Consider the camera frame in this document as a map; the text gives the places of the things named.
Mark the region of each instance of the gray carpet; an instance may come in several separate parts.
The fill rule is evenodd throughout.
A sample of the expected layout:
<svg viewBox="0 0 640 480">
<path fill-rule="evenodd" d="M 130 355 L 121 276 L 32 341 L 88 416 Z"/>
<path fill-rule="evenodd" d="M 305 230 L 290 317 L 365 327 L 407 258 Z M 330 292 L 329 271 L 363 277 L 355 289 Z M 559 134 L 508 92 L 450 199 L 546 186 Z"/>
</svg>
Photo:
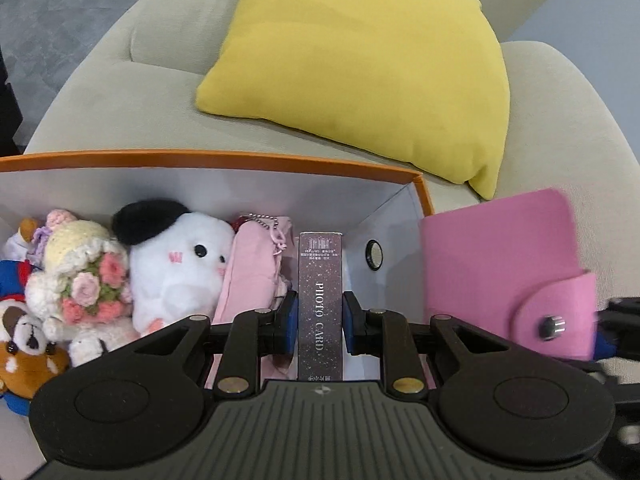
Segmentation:
<svg viewBox="0 0 640 480">
<path fill-rule="evenodd" d="M 0 48 L 24 121 L 25 146 L 69 75 L 138 0 L 0 0 Z"/>
</svg>

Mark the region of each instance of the crocheted hat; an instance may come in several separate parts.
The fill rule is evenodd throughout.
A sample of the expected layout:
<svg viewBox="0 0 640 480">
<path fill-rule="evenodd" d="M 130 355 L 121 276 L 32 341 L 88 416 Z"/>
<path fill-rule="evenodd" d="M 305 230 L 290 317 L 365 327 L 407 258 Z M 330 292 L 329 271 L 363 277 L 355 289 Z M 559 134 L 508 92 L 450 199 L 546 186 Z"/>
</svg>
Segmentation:
<svg viewBox="0 0 640 480">
<path fill-rule="evenodd" d="M 93 259 L 88 253 L 95 252 L 96 242 L 110 238 L 107 229 L 96 222 L 76 220 L 59 226 L 47 242 L 44 251 L 44 269 L 47 272 L 62 270 L 62 267 L 83 267 Z"/>
</svg>

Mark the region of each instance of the crocheted rose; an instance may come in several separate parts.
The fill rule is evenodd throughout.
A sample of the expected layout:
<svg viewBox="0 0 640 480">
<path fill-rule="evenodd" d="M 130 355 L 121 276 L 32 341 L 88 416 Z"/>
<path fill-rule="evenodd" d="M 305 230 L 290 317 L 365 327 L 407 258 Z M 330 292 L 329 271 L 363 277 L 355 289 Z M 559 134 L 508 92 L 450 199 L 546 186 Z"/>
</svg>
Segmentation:
<svg viewBox="0 0 640 480">
<path fill-rule="evenodd" d="M 123 306 L 119 301 L 101 301 L 98 303 L 98 314 L 95 320 L 101 323 L 108 323 L 117 317 L 122 316 Z"/>
<path fill-rule="evenodd" d="M 91 306 L 100 296 L 100 281 L 90 272 L 80 272 L 71 284 L 71 298 L 80 306 Z"/>
<path fill-rule="evenodd" d="M 118 288 L 122 285 L 125 269 L 117 254 L 106 253 L 102 257 L 98 270 L 103 283 L 113 288 Z"/>
<path fill-rule="evenodd" d="M 80 323 L 84 317 L 84 309 L 71 298 L 63 298 L 62 317 L 69 325 Z"/>
<path fill-rule="evenodd" d="M 47 215 L 46 226 L 55 231 L 57 227 L 60 227 L 62 224 L 66 224 L 68 222 L 73 222 L 74 220 L 78 220 L 73 213 L 70 213 L 66 209 L 54 209 Z"/>
</svg>

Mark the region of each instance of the brass screw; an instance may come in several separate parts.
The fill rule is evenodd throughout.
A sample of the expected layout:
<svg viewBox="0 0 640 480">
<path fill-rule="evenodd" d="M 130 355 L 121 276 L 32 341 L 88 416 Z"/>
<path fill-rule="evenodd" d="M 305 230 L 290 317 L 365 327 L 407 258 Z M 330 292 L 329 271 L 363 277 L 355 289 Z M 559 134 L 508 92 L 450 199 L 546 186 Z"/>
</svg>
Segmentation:
<svg viewBox="0 0 640 480">
<path fill-rule="evenodd" d="M 242 377 L 226 377 L 218 382 L 218 388 L 226 394 L 241 394 L 249 387 L 249 382 Z"/>
<path fill-rule="evenodd" d="M 394 381 L 394 390 L 401 394 L 419 394 L 424 389 L 424 383 L 414 377 L 403 377 Z"/>
</svg>

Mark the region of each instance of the sofa armrest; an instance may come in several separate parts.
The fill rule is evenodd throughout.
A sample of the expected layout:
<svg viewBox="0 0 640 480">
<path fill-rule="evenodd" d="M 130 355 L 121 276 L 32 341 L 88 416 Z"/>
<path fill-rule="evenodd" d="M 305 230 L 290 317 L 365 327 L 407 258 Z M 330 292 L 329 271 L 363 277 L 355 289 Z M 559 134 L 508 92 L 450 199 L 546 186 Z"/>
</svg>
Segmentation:
<svg viewBox="0 0 640 480">
<path fill-rule="evenodd" d="M 496 198 L 556 187 L 572 202 L 585 268 L 598 277 L 598 307 L 640 296 L 640 166 L 602 99 L 557 50 L 502 45 L 511 117 Z M 607 369 L 640 382 L 640 365 Z"/>
</svg>

